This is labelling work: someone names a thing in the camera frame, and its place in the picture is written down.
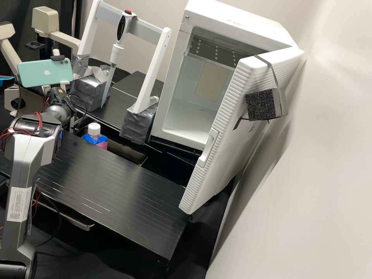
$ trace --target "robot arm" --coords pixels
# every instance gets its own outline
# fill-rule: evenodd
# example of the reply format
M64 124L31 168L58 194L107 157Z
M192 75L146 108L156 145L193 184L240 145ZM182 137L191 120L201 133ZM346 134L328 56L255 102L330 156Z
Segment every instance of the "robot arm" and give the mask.
M35 185L35 174L52 162L61 146L63 124L76 111L60 88L48 93L51 106L37 115L24 115L11 123L5 156L13 162L10 178L2 246L0 278L32 279L36 271L36 249L26 241L29 210Z

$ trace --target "beige panel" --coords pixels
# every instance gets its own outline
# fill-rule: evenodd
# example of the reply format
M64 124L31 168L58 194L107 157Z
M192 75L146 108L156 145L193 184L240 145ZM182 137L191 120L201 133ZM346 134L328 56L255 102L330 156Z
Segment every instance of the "beige panel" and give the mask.
M224 86L229 70L205 63L195 95L216 102Z

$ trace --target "black table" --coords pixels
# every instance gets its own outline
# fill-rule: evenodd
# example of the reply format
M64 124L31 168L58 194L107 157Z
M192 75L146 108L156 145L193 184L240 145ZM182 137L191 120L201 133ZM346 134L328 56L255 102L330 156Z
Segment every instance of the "black table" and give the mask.
M0 156L0 173L10 172ZM189 219L178 208L182 186L70 133L37 177L52 199L168 260Z

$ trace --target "white wall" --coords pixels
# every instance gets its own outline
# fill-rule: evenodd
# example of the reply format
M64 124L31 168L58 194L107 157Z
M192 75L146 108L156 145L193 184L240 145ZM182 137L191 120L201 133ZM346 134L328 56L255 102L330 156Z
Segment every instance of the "white wall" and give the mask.
M247 165L207 279L372 277L371 8L322 0L310 28L288 19L307 61L289 116Z
M299 8L289 9L288 7L291 6L292 1L222 0L221 2L280 22L298 42L301 37L301 31L312 14L313 2L318 0L304 1L304 3L299 5ZM139 18L149 23L161 28L169 27L172 29L172 38L158 75L158 78L164 81L183 16L183 10L188 0L105 0L105 2L123 10L129 8ZM82 24L82 28L88 18L91 3L92 0L83 0L84 24ZM293 20L297 21L296 25L291 24ZM94 39L91 57L109 62L112 44L115 43L115 34L115 27L105 22L100 22ZM127 35L126 40L126 50L121 58L119 68L128 72L137 70L147 72L155 46L131 34Z

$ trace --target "white bottle cap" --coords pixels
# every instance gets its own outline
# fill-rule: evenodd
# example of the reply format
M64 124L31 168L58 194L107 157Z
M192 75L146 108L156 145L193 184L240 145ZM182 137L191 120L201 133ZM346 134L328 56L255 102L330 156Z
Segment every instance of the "white bottle cap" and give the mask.
M91 136L98 136L101 133L101 125L98 123L90 123L88 125L88 134Z

